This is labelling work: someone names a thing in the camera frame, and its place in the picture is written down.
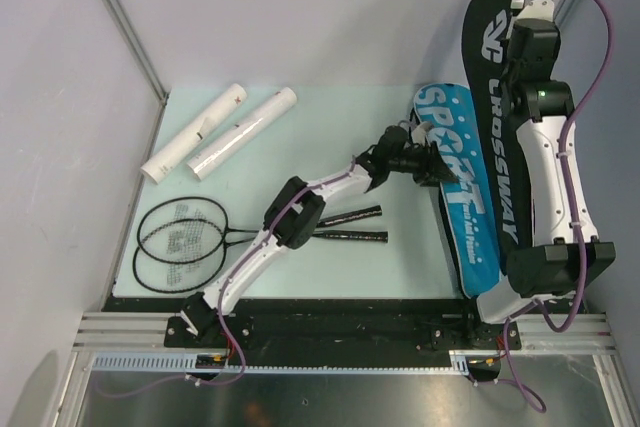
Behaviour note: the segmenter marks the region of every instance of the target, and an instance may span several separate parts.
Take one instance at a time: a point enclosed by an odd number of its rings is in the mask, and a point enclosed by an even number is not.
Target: logo
[[[499,64],[502,62],[502,46],[499,38],[507,28],[507,13],[501,10],[495,21],[489,22],[482,36],[482,56]]]
[[[414,97],[423,131],[435,142],[442,160],[458,177],[441,184],[462,285],[467,296],[489,291],[500,278],[500,260],[489,180],[482,159],[471,92],[453,84],[431,84]]]

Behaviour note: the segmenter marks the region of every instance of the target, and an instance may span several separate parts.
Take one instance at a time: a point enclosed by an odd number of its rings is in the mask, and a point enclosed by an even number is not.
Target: metal floor
[[[462,376],[252,374],[231,386],[181,380],[123,400],[123,392],[167,374],[94,372],[81,426],[540,427],[613,426],[591,356],[515,359],[524,382],[547,403],[538,414],[509,386],[474,388]]]

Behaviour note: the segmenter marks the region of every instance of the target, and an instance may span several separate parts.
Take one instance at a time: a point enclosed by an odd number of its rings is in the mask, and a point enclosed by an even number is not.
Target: white tube
[[[298,97],[288,87],[276,92],[273,97],[242,119],[235,127],[222,134],[210,146],[202,149],[187,163],[187,166],[196,177],[203,180],[274,120],[286,113],[297,101]]]
[[[246,98],[247,92],[238,84],[229,87],[140,168],[144,176],[159,184]]]

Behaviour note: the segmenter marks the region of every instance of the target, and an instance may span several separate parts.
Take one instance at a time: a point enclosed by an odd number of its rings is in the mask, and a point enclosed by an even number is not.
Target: white wall
[[[172,87],[466,81],[469,0],[123,2]]]
[[[600,237],[615,242],[616,262],[594,282],[588,299],[606,310],[636,398],[640,398],[640,11],[637,0],[605,0],[617,31],[613,63],[577,124],[578,161],[589,210]],[[562,33],[558,79],[576,100],[593,80],[604,55],[602,16],[583,0]]]
[[[0,425],[31,427],[105,285],[158,105],[101,0],[0,12]]]

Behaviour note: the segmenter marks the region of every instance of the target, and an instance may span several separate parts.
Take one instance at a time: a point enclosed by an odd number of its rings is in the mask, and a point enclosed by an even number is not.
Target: racket grip
[[[316,225],[316,229],[323,227],[334,227],[340,224],[346,224],[347,222],[355,222],[356,220],[368,219],[369,217],[380,217],[382,215],[382,207],[374,205],[368,209],[354,210],[353,212],[347,212],[346,214],[332,215],[325,219],[321,219]]]
[[[381,242],[386,244],[389,242],[389,232],[362,232],[358,230],[323,230],[322,232],[314,232],[313,236],[317,239],[328,240],[359,240],[365,242]]]

